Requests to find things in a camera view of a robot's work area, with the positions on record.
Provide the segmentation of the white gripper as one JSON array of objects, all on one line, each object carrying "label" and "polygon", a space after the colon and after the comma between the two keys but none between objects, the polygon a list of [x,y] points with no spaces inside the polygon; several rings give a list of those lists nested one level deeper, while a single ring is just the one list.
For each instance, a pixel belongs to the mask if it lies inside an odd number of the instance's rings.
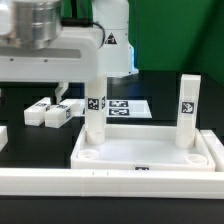
[{"label": "white gripper", "polygon": [[98,28],[65,27],[44,49],[22,49],[0,42],[0,82],[60,82],[55,89],[59,104],[68,82],[85,82],[101,75]]}]

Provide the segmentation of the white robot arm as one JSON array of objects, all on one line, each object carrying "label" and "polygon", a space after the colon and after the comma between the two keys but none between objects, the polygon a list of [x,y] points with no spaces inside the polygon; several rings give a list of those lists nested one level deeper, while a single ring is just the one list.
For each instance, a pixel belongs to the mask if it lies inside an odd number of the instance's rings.
[{"label": "white robot arm", "polygon": [[52,82],[60,97],[135,74],[128,0],[90,1],[91,20],[62,17],[62,0],[0,0],[0,82]]}]

